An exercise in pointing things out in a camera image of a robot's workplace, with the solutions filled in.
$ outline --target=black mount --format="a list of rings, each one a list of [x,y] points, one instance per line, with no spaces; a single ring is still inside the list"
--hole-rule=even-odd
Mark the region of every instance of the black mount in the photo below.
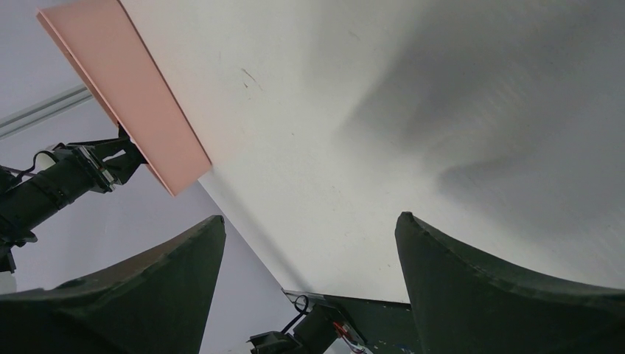
[[[22,178],[35,169],[35,161],[17,176],[0,167],[0,271],[14,272],[11,248],[36,242],[31,230],[37,225],[88,191],[112,192],[146,163],[122,126],[115,139],[59,144],[33,160],[40,154],[52,166],[25,182]]]
[[[315,305],[293,334],[268,332],[250,338],[252,354],[323,354],[338,339],[333,309]]]

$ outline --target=gray wall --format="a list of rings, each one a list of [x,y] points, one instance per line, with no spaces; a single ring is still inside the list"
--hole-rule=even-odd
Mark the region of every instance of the gray wall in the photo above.
[[[32,155],[58,142],[107,139],[116,129],[95,100],[0,140],[0,164],[29,167]],[[107,195],[88,193],[37,227],[37,243],[15,249],[17,289],[53,288],[98,271],[221,211],[199,185],[172,198],[142,167]],[[277,281],[226,220],[226,249],[202,353],[282,328],[296,315]]]
[[[11,113],[81,84],[35,17],[37,7],[67,2],[0,1],[0,123]]]

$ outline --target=pink board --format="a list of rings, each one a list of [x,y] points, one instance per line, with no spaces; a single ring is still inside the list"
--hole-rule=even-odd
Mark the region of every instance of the pink board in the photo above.
[[[170,194],[209,170],[209,157],[117,0],[78,1],[37,17]]]

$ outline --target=white wall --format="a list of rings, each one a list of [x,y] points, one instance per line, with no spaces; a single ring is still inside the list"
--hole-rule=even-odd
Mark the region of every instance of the white wall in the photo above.
[[[115,135],[114,125],[91,100],[0,140],[0,164],[24,169],[46,146]],[[17,288],[53,288],[169,240],[215,214],[221,211],[199,184],[173,198],[141,167],[113,193],[90,192],[35,228],[37,243],[14,248]],[[202,353],[280,329],[296,315],[277,281],[227,220],[226,233]]]
[[[80,85],[37,21],[37,7],[69,0],[0,1],[0,119]]]
[[[625,287],[622,1],[122,3],[286,289],[408,301],[404,210]]]

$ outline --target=red wire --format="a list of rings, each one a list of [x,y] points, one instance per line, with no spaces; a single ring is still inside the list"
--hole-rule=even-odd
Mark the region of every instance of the red wire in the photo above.
[[[343,328],[343,326],[341,326],[338,322],[334,322],[334,328],[338,331],[338,336],[343,339],[343,341],[345,342],[345,344],[347,344],[347,346],[349,347],[349,349],[355,353],[355,354],[363,354],[365,351],[364,350],[356,350],[353,347],[353,344],[350,343],[347,339],[352,339],[352,337],[349,335],[349,333],[347,333],[345,331],[345,329]]]

